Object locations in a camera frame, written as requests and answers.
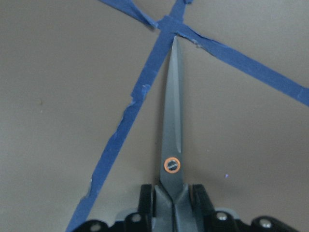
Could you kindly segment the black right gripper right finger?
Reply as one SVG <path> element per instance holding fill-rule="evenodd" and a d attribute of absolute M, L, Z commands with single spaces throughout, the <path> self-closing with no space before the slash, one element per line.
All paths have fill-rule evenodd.
<path fill-rule="evenodd" d="M 193 184 L 193 210 L 197 218 L 211 215 L 215 209 L 202 184 Z"/>

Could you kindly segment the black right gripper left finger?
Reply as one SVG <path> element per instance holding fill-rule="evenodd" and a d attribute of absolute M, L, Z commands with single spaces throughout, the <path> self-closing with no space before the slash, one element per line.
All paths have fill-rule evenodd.
<path fill-rule="evenodd" d="M 143 184 L 140 188 L 140 197 L 138 204 L 138 213 L 146 218 L 147 221 L 152 220 L 153 213 L 153 191 L 151 184 Z"/>

